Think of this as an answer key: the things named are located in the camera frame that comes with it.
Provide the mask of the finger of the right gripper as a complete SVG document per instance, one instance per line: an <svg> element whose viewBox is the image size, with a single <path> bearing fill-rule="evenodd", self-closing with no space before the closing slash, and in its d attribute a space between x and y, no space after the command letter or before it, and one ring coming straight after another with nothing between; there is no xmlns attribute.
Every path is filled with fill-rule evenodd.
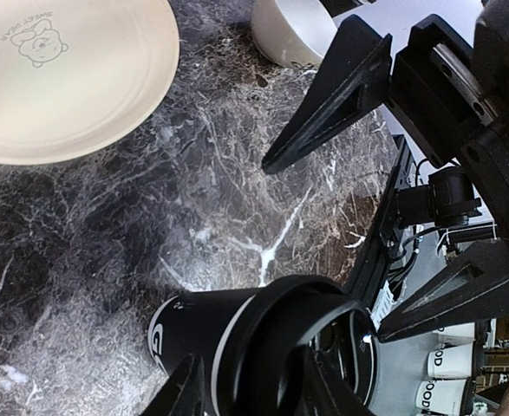
<svg viewBox="0 0 509 416"><path fill-rule="evenodd" d="M390 312L377 332L398 341L509 316L509 240L475 242Z"/></svg>

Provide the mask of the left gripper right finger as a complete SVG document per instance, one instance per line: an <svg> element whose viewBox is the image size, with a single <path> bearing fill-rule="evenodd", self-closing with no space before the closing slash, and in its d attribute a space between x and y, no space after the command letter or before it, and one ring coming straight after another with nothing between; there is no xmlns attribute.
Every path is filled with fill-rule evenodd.
<svg viewBox="0 0 509 416"><path fill-rule="evenodd" d="M344 384L330 360L307 347L303 351L301 414L371 416L373 413Z"/></svg>

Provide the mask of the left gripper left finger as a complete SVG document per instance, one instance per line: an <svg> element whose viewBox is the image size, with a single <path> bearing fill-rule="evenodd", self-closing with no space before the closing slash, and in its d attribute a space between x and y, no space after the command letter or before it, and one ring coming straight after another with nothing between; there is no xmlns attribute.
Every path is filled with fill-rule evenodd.
<svg viewBox="0 0 509 416"><path fill-rule="evenodd" d="M189 354L140 416L201 416L205 402L204 362L200 355Z"/></svg>

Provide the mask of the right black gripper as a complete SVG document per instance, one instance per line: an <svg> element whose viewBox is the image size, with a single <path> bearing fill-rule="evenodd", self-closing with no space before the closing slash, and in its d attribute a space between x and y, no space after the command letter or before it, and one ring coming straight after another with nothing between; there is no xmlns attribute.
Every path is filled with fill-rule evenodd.
<svg viewBox="0 0 509 416"><path fill-rule="evenodd" d="M340 25L310 88L262 159L277 174L386 100L390 34L359 16ZM390 78L393 112L440 168L457 159L509 239L509 12L483 12L468 44L431 15L410 31Z"/></svg>

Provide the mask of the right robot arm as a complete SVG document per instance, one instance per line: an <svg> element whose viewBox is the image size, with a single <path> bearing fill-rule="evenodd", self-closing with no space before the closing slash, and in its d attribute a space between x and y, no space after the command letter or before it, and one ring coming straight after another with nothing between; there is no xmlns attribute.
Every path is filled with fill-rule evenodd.
<svg viewBox="0 0 509 416"><path fill-rule="evenodd" d="M262 160L279 173L379 106L386 106L434 166L426 185L388 182L374 236L348 286L359 296L366 267L393 262L404 229L465 226L480 205L494 220L470 247L387 315L383 342L509 315L509 1L489 1L466 42L431 15L391 54L358 16L346 18L302 104Z"/></svg>

